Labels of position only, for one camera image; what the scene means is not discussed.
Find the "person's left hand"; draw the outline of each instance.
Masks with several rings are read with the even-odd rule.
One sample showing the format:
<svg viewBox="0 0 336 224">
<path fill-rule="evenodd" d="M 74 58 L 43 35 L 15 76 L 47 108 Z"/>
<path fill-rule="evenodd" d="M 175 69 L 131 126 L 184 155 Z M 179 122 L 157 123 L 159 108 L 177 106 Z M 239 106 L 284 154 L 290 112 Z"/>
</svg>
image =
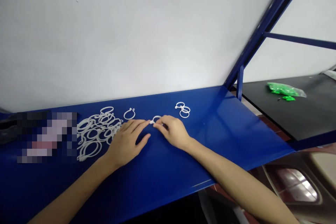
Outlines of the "person's left hand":
<svg viewBox="0 0 336 224">
<path fill-rule="evenodd" d="M 137 145 L 135 142 L 149 122 L 150 120 L 129 120 L 121 126 L 107 152 L 100 158 L 108 175 L 130 162 L 140 153 L 150 134 L 145 135 Z"/>
</svg>

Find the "plastic bag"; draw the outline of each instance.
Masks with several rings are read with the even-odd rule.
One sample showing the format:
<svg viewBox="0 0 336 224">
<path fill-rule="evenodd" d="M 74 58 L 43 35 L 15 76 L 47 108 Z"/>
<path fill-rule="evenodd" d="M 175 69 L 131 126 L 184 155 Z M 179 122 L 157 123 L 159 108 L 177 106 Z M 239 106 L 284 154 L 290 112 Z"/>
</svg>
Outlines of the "plastic bag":
<svg viewBox="0 0 336 224">
<path fill-rule="evenodd" d="M 297 89 L 295 87 L 275 83 L 275 82 L 267 82 L 269 88 L 272 90 L 272 93 L 281 93 L 287 96 L 299 96 L 299 97 L 307 97 L 306 93 L 302 89 Z"/>
</svg>

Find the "green plastic item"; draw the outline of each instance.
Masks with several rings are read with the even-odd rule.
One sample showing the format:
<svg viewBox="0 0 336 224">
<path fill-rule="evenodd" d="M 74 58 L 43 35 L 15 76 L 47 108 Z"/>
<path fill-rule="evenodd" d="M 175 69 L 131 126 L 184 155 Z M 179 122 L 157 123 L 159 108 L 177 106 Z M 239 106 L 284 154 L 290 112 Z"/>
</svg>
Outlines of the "green plastic item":
<svg viewBox="0 0 336 224">
<path fill-rule="evenodd" d="M 300 96 L 300 97 L 307 97 L 306 93 L 302 89 L 297 89 L 295 87 L 275 83 L 275 82 L 267 82 L 269 88 L 272 90 L 272 93 L 283 94 L 289 96 L 291 98 L 287 98 L 286 100 L 295 100 L 292 96 Z"/>
<path fill-rule="evenodd" d="M 284 96 L 283 98 L 287 101 L 295 100 L 295 98 L 292 96 Z"/>
</svg>

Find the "white wall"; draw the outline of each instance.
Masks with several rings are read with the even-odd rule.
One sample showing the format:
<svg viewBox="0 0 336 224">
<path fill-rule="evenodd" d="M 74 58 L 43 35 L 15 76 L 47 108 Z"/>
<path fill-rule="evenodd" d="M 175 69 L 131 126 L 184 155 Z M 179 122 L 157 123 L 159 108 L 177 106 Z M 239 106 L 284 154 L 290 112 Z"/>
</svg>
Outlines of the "white wall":
<svg viewBox="0 0 336 224">
<path fill-rule="evenodd" d="M 273 33 L 336 42 L 336 0 L 292 0 Z M 319 74 L 336 50 L 266 38 L 244 71 L 244 82 Z"/>
<path fill-rule="evenodd" d="M 271 0 L 0 0 L 0 107 L 223 84 Z"/>
</svg>

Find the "blue metal bar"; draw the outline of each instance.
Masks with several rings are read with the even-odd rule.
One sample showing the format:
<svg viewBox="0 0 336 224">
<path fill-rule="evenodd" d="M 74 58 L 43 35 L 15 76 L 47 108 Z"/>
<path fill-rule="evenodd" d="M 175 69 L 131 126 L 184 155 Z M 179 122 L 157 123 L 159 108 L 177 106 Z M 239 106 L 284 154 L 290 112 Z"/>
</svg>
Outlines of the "blue metal bar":
<svg viewBox="0 0 336 224">
<path fill-rule="evenodd" d="M 336 42 L 329 42 L 324 40 L 315 40 L 310 38 L 302 38 L 302 37 L 294 37 L 294 36 L 288 36 L 288 35 L 282 35 L 282 34 L 276 34 L 276 33 L 263 33 L 264 37 L 269 37 L 272 39 L 280 39 L 280 40 L 286 40 L 290 42 L 300 43 L 300 44 L 307 44 L 311 46 L 317 46 L 317 47 L 323 47 L 323 48 L 329 48 L 336 50 Z"/>
<path fill-rule="evenodd" d="M 226 78 L 224 86 L 227 89 L 230 89 L 237 80 L 240 67 L 244 66 L 244 68 L 246 68 L 247 64 L 250 62 L 255 52 L 258 50 L 260 45 L 265 40 L 263 32 L 270 32 L 272 30 L 272 28 L 277 23 L 278 19 L 281 17 L 281 15 L 286 10 L 287 6 L 290 4 L 291 1 L 292 0 L 271 1 L 263 17 L 261 18 L 257 28 L 254 30 L 252 36 L 247 42 L 236 64 L 232 68 L 229 76 Z"/>
<path fill-rule="evenodd" d="M 242 65 L 240 67 L 239 74 L 238 74 L 237 92 L 236 92 L 236 96 L 240 101 L 242 100 L 243 75 L 244 75 L 244 66 Z"/>
</svg>

